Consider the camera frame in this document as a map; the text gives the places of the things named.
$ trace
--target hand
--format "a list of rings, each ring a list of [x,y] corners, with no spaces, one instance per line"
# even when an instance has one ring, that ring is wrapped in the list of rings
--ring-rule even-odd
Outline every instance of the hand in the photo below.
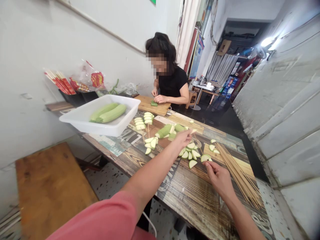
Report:
[[[154,101],[156,103],[166,103],[168,101],[168,97],[163,95],[158,95],[154,98]]]
[[[157,88],[154,88],[152,91],[151,91],[151,94],[152,96],[157,96],[158,95],[158,89]]]
[[[224,201],[236,197],[234,192],[229,170],[221,167],[215,162],[205,161],[204,164],[207,168],[207,174],[210,178],[211,184]]]
[[[192,132],[192,129],[188,129],[186,131],[181,131],[177,133],[176,137],[173,140],[173,143],[176,144],[176,146],[179,149],[183,149],[190,143],[192,139],[192,136],[190,134],[191,132]]]

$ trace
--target kettle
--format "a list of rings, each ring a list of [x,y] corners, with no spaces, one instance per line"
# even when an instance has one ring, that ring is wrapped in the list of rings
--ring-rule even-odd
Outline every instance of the kettle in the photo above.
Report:
[[[206,83],[207,83],[207,78],[202,75],[200,78],[200,85],[204,85]]]

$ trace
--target black container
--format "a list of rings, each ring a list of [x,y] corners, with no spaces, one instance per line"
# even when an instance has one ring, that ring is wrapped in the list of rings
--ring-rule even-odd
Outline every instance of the black container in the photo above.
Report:
[[[88,93],[81,93],[81,94],[86,103],[91,102],[92,100],[95,100],[98,98],[98,95],[96,92],[88,92]]]
[[[81,93],[67,95],[67,94],[63,93],[61,90],[59,90],[59,92],[63,96],[64,100],[66,100],[66,102],[70,103],[71,105],[73,105],[75,107],[80,107],[81,105],[86,103],[86,101],[84,100]]]

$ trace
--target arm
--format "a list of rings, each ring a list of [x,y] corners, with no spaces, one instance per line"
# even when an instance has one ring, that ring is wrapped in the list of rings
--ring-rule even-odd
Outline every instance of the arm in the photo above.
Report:
[[[136,198],[137,221],[165,179],[180,151],[189,144],[190,133],[189,129],[177,134],[174,141],[139,169],[121,189],[121,191],[130,192]]]
[[[158,89],[159,89],[159,79],[156,78],[153,82],[153,90],[151,91],[151,94],[154,97],[158,95]]]
[[[214,189],[226,203],[242,240],[266,240],[234,192],[230,173],[215,162],[204,162]]]
[[[154,101],[157,103],[170,102],[170,103],[175,103],[175,104],[187,104],[189,101],[189,89],[188,89],[187,83],[185,83],[180,88],[180,95],[181,95],[181,97],[167,97],[167,96],[163,96],[163,95],[158,95],[154,98]]]

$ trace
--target cutting board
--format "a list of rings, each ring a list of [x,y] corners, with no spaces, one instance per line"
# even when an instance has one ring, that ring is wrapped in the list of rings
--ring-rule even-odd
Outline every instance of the cutting board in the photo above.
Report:
[[[138,107],[140,111],[151,112],[163,117],[166,116],[168,108],[171,105],[171,103],[159,103],[157,107],[153,107],[150,105],[150,103],[152,100],[154,100],[154,98],[142,95],[136,96],[135,99],[139,99],[141,101]]]

